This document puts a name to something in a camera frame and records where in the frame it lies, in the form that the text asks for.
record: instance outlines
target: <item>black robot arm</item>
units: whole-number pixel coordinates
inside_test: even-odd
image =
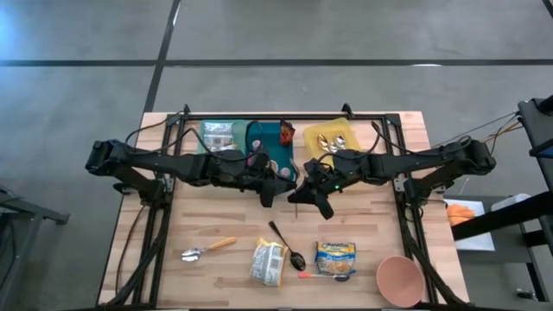
[[[86,170],[93,175],[116,177],[137,189],[143,200],[162,200],[166,185],[147,179],[133,168],[174,175],[195,187],[214,185],[255,191],[260,195],[261,204],[271,207],[276,195],[294,189],[296,183],[277,176],[267,168],[268,161],[269,157],[262,150],[251,158],[246,158],[239,150],[171,156],[110,140],[94,143]]]
[[[404,182],[407,201],[414,204],[426,200],[437,187],[451,187],[453,180],[463,175],[486,175],[495,167],[487,146],[470,138],[407,155],[378,155],[345,149],[331,156],[334,157],[333,168],[316,159],[306,162],[307,176],[303,184],[288,197],[290,203],[316,205],[325,219],[334,215],[328,195],[342,192],[359,181],[384,185],[400,174],[439,167],[422,179]]]

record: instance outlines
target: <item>snack bag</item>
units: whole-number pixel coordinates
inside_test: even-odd
[[[263,238],[257,240],[257,248],[253,253],[250,276],[252,280],[259,281],[267,286],[281,284],[284,258],[288,247],[279,243],[267,242]]]
[[[355,243],[317,242],[315,262],[322,274],[346,274],[355,263]]]

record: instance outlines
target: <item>orange handle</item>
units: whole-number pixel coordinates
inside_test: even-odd
[[[214,250],[216,248],[219,248],[219,247],[222,247],[222,246],[225,246],[225,245],[229,245],[229,244],[232,244],[234,242],[236,242],[236,237],[226,238],[226,239],[224,239],[220,242],[209,245],[209,247],[207,247],[207,249],[208,250]]]
[[[308,278],[308,277],[313,277],[313,275],[309,272],[299,272],[297,274],[297,277],[299,277],[299,278]]]

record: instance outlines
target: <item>red object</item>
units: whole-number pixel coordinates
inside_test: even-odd
[[[290,122],[286,122],[282,119],[280,120],[280,144],[282,146],[288,146],[292,143],[295,132],[296,129],[292,127]]]
[[[409,308],[423,298],[423,273],[407,257],[387,257],[377,269],[380,294],[396,307]]]

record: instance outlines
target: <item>black floor stripe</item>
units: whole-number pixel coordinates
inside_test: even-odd
[[[171,43],[171,37],[173,35],[173,30],[175,30],[176,17],[179,12],[179,7],[181,6],[181,0],[173,0],[173,5],[171,6],[171,11],[169,12],[169,18],[167,20],[167,27],[165,28],[165,35],[163,35],[162,46],[159,50],[159,55],[157,56],[156,69],[154,70],[154,75],[152,81],[149,84],[148,96],[146,97],[146,104],[144,105],[144,112],[152,112],[154,110],[154,103],[156,102],[157,89],[159,88],[159,83],[162,79],[164,61],[167,58],[167,53],[169,51],[169,44]]]
[[[166,60],[165,67],[415,67],[415,66],[553,66],[535,60]]]
[[[0,67],[152,67],[157,60],[0,60]]]
[[[545,5],[545,8],[550,13],[551,18],[553,18],[553,3],[551,3],[551,0],[543,0],[543,5]]]

